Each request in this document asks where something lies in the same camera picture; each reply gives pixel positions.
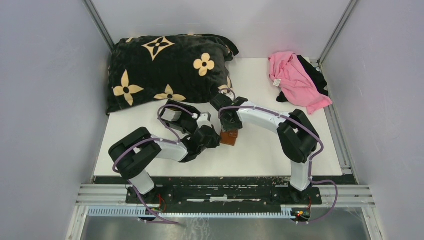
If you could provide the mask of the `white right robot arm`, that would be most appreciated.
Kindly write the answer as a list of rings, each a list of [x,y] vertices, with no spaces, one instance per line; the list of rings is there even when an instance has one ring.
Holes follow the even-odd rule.
[[[291,161],[289,199],[302,204],[309,198],[313,187],[311,161],[319,154],[317,145],[322,141],[303,111],[278,112],[244,97],[232,100],[222,93],[217,94],[210,104],[217,110],[224,132],[240,130],[244,123],[248,123],[277,134],[283,153]]]

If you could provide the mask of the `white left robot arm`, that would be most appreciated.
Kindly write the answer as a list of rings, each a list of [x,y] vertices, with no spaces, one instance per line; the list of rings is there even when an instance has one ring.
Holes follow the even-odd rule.
[[[181,141],[159,138],[147,128],[140,127],[112,145],[108,154],[112,170],[138,190],[138,197],[149,204],[156,200],[158,191],[146,168],[155,159],[187,163],[204,150],[220,145],[221,137],[212,126],[201,126]]]

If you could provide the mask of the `brown leather card holder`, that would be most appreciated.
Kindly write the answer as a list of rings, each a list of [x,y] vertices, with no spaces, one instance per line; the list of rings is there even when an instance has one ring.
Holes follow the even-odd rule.
[[[237,138],[239,135],[239,130],[230,130],[220,132],[220,143],[229,146],[235,146]]]

